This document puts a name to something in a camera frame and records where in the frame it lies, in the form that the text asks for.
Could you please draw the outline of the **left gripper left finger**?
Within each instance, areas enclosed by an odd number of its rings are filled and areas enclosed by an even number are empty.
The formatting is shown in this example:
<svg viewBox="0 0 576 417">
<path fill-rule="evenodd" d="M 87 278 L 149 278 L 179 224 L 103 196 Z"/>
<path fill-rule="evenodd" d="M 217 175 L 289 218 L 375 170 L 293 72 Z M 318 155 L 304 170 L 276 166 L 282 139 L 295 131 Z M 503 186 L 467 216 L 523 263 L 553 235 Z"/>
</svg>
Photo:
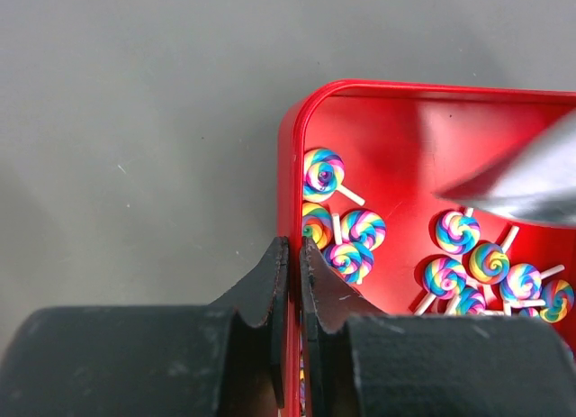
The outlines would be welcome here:
<svg viewBox="0 0 576 417">
<path fill-rule="evenodd" d="M 210 304 L 46 307 L 1 358 L 4 416 L 276 416 L 289 242 Z"/>
</svg>

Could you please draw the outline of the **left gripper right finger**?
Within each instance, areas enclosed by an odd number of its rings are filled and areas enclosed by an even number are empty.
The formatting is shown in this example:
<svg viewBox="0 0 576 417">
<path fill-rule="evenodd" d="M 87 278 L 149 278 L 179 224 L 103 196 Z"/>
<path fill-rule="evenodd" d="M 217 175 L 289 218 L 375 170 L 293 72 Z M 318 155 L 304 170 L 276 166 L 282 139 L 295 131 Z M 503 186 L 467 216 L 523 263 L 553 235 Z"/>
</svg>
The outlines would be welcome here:
<svg viewBox="0 0 576 417">
<path fill-rule="evenodd" d="M 380 311 L 303 239 L 309 416 L 572 416 L 575 362 L 548 324 Z"/>
</svg>

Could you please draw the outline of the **red candy tray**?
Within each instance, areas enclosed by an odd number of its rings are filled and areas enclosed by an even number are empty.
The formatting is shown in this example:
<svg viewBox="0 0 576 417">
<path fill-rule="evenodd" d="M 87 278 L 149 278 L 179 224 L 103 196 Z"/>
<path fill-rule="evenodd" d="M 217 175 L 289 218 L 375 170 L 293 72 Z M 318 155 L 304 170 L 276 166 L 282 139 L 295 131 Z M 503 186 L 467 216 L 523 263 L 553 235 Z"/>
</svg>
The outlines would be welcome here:
<svg viewBox="0 0 576 417">
<path fill-rule="evenodd" d="M 291 245 L 286 414 L 306 413 L 299 263 L 304 154 L 321 147 L 339 154 L 419 148 L 454 169 L 435 182 L 434 195 L 439 187 L 527 143 L 574 106 L 574 94 L 566 92 L 340 80 L 285 115 L 278 137 L 277 209 L 278 231 Z M 574 315 L 544 323 L 561 336 L 574 358 Z"/>
</svg>

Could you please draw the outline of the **silver metal scoop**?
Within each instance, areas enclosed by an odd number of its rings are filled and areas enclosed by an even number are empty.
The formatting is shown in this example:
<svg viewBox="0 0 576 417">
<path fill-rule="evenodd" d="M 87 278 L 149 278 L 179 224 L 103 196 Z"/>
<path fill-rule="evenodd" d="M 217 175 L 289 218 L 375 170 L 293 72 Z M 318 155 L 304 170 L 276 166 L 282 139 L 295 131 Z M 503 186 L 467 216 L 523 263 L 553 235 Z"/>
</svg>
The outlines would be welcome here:
<svg viewBox="0 0 576 417">
<path fill-rule="evenodd" d="M 514 222 L 575 227 L 575 112 L 436 196 Z"/>
</svg>

